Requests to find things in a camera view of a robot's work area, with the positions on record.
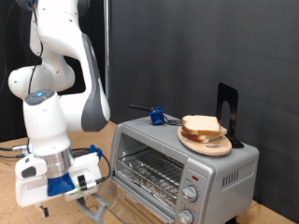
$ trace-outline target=blue clamp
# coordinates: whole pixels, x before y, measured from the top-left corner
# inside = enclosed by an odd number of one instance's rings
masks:
[[[103,151],[101,150],[101,148],[95,147],[95,145],[91,145],[90,153],[94,152],[97,152],[97,156],[99,157],[99,159],[101,159],[101,157],[103,156]]]
[[[29,4],[32,4],[32,2],[36,1],[36,6],[37,6],[37,0],[24,0],[26,3],[26,6],[28,7],[29,10],[33,11],[36,9],[36,7],[29,7]]]
[[[155,110],[150,111],[149,115],[153,125],[159,125],[165,123],[163,109],[161,106],[155,107]]]

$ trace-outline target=black backdrop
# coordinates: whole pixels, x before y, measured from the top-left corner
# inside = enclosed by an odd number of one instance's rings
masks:
[[[5,76],[4,66],[4,30],[7,11],[12,0],[0,1],[0,85]],[[37,57],[29,47],[31,13],[15,4],[11,11],[7,27],[7,77],[12,70],[34,65]],[[81,31],[89,36],[93,43],[98,67],[105,87],[105,36],[103,1],[91,1],[87,14],[79,19]],[[66,58],[76,74],[75,85],[59,94],[82,92],[85,89],[80,64],[77,60]],[[0,142],[26,136],[22,116],[22,100],[14,96],[8,87],[7,77],[0,94]]]
[[[236,88],[236,137],[260,150],[254,196],[298,223],[298,12],[296,0],[111,0],[112,121],[147,115],[130,103],[215,116],[219,82]]]

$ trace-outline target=oven control panel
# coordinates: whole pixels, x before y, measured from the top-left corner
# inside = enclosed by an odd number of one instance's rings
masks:
[[[201,196],[204,191],[206,178],[188,169],[183,188],[180,192],[177,223],[192,224],[196,222],[200,208]]]

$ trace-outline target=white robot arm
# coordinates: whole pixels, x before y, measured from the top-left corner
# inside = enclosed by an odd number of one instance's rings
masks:
[[[18,4],[25,6],[28,1],[18,0]],[[11,91],[24,99],[25,126],[33,147],[33,154],[16,165],[20,206],[60,195],[69,201],[95,193],[102,177],[97,153],[73,158],[67,136],[70,132],[98,132],[110,117],[91,40],[78,26],[78,4],[82,1],[38,0],[30,47],[39,56],[41,42],[43,54],[32,80],[33,92],[27,94],[33,67],[21,68],[9,76]],[[80,61],[85,92],[61,97],[57,94],[75,82],[74,71],[64,56]]]

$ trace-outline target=silver toaster oven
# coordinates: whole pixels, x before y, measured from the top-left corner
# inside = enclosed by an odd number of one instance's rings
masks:
[[[109,210],[124,223],[222,224],[244,216],[259,151],[244,144],[226,156],[204,156],[182,145],[177,129],[153,126],[150,117],[117,126],[112,177],[99,192]]]

